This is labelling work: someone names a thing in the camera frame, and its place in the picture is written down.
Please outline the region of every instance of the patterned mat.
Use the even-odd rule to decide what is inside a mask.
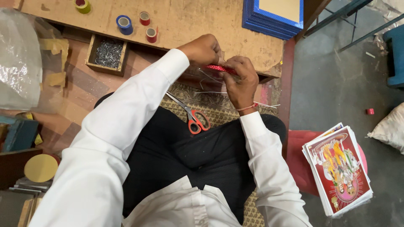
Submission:
[[[216,127],[239,118],[238,112],[234,109],[229,97],[222,94],[195,94],[195,92],[201,90],[178,83],[174,83],[169,91],[179,100],[191,107],[191,109],[202,111],[209,118],[211,127]],[[185,110],[167,95],[164,96],[160,106],[170,110],[184,122],[187,122],[187,113]],[[257,109],[260,114],[278,116],[277,109],[262,106],[258,106]],[[254,191],[244,204],[243,226],[264,227],[264,219],[255,207],[255,200],[257,200],[257,194]]]

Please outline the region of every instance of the wire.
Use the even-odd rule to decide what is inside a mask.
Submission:
[[[217,91],[201,91],[201,92],[195,92],[195,94],[200,94],[200,93],[219,93],[219,94],[227,94],[227,92],[217,92]]]
[[[227,94],[227,92],[217,92],[217,91],[201,91],[201,92],[195,92],[195,94],[200,94],[200,93],[219,93],[219,94]],[[262,104],[262,103],[259,103],[259,102],[255,102],[255,101],[254,101],[254,103],[256,103],[256,104],[258,104],[258,105],[261,105],[261,106],[264,106],[264,107],[272,107],[272,108],[275,108],[275,109],[277,109],[275,106],[280,106],[280,104],[278,104],[278,105],[265,105],[265,104]]]
[[[201,86],[202,90],[204,90],[204,89],[203,89],[203,87],[202,87],[201,82],[202,82],[203,80],[205,80],[205,79],[206,79],[206,78],[203,78],[201,81],[199,81],[199,85]]]
[[[218,83],[225,84],[225,83],[220,82],[220,81],[218,81],[218,80],[214,79],[213,77],[209,76],[209,75],[208,75],[208,74],[206,74],[204,71],[202,71],[202,70],[200,70],[200,69],[198,69],[198,70],[199,70],[200,72],[202,72],[203,74],[205,74],[205,76],[209,77],[210,79],[212,79],[212,80],[214,80],[214,81],[216,81],[216,82],[218,82]]]

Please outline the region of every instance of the blue tape roll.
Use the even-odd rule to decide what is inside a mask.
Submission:
[[[120,15],[116,18],[116,25],[118,25],[119,31],[124,35],[130,35],[133,32],[132,21],[126,15]]]

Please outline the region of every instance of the orange-handled scissors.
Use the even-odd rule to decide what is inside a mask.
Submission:
[[[188,114],[188,128],[189,131],[192,134],[198,134],[200,133],[202,130],[206,131],[208,129],[210,129],[210,121],[208,119],[208,117],[206,117],[206,115],[204,115],[202,112],[197,111],[197,110],[191,110],[190,107],[188,107],[187,105],[185,105],[184,103],[182,103],[181,101],[179,101],[176,97],[174,97],[170,92],[166,92],[166,94],[172,98],[176,103],[178,103],[178,105],[180,105],[182,108],[184,108],[184,110],[187,112]],[[208,127],[205,128],[205,126],[202,124],[202,122],[198,119],[198,117],[196,116],[196,114],[201,115],[204,119],[205,122],[208,123]]]

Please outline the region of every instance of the wooden workbench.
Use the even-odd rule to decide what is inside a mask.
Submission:
[[[225,60],[243,55],[251,59],[258,72],[278,77],[275,65],[282,60],[283,41],[241,27],[242,0],[89,0],[91,12],[79,13],[73,0],[15,0],[14,8],[21,12],[43,17],[57,23],[78,27],[119,39],[172,49],[202,34],[216,36]],[[150,14],[151,23],[143,26],[139,14]],[[127,15],[133,24],[133,33],[123,35],[116,25],[119,15]],[[157,42],[147,42],[147,27],[158,27]]]

